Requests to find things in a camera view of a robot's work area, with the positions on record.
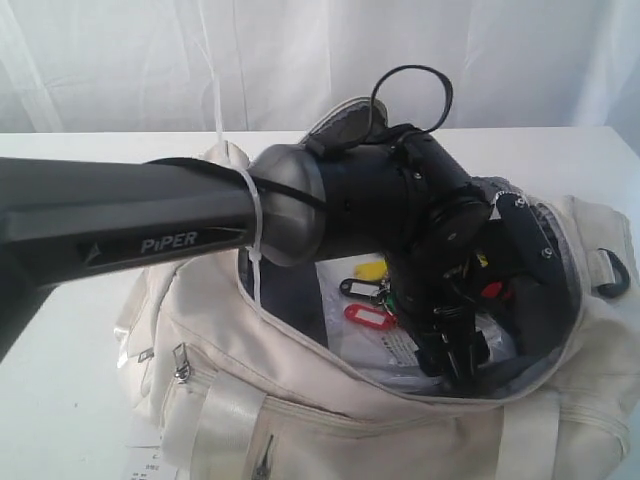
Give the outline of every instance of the white backdrop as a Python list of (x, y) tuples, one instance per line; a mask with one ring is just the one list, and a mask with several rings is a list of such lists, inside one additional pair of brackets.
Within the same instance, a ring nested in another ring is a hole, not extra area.
[[(638, 0), (0, 0), (0, 131), (304, 129), (400, 63), (446, 72), (446, 126), (611, 125), (640, 152)], [(433, 79), (383, 89), (439, 113)]]

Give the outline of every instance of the table surface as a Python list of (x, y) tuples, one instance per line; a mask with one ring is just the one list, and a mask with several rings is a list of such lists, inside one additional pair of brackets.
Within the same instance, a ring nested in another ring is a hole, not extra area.
[[(228, 133), (251, 158), (300, 132)], [(499, 175), (543, 198), (606, 203), (640, 228), (640, 159), (608, 127), (441, 130), (435, 136), (473, 175)], [(0, 134), (0, 156), (141, 163), (199, 155), (215, 134)], [(0, 477), (119, 479), (131, 422), (116, 376), (113, 324), (137, 271), (57, 289), (0, 364)], [(632, 443), (640, 415), (632, 418)], [(613, 478), (636, 478), (640, 451)]]

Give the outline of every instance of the price tag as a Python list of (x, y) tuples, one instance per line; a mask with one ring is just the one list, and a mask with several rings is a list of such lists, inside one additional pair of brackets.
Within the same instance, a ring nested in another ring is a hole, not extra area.
[(175, 480), (178, 469), (162, 460), (159, 448), (128, 448), (122, 480)]

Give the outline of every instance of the yellow key tag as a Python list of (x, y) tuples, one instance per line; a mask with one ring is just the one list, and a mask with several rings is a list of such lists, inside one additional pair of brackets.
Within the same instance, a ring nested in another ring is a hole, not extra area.
[(378, 260), (377, 262), (362, 263), (356, 265), (353, 270), (353, 276), (358, 280), (364, 280), (367, 282), (377, 282), (382, 280), (387, 274), (387, 264), (384, 260)]

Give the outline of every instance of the bag strap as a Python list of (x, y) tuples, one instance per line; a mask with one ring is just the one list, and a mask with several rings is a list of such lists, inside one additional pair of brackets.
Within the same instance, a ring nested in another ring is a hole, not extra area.
[(504, 406), (496, 480), (551, 480), (560, 426), (560, 398), (537, 391)]
[(266, 394), (218, 372), (204, 400), (191, 456), (191, 480), (240, 480)]

